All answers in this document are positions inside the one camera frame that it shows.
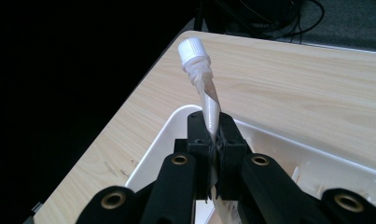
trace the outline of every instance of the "light wood tabletop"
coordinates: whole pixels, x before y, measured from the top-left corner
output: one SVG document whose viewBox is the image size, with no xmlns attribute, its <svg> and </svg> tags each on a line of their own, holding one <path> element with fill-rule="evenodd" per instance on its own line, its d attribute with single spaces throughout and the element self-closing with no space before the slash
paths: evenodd
<svg viewBox="0 0 376 224">
<path fill-rule="evenodd" d="M 175 110 L 201 105 L 177 50 L 190 36 L 211 58 L 224 113 L 376 170 L 376 53 L 187 31 L 44 202 L 36 224 L 75 223 L 98 191 L 125 186 Z"/>
</svg>

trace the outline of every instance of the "white cap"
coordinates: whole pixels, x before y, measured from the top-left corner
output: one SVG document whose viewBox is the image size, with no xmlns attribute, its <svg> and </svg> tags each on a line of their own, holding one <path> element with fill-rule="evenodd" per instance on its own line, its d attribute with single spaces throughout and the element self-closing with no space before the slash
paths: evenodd
<svg viewBox="0 0 376 224">
<path fill-rule="evenodd" d="M 208 61 L 210 61 L 210 57 L 205 52 L 204 46 L 202 42 L 197 37 L 189 37 L 182 41 L 178 46 L 179 56 L 181 57 L 182 61 L 182 68 L 185 71 L 185 63 L 187 63 L 190 59 L 202 56 L 206 57 Z"/>
</svg>

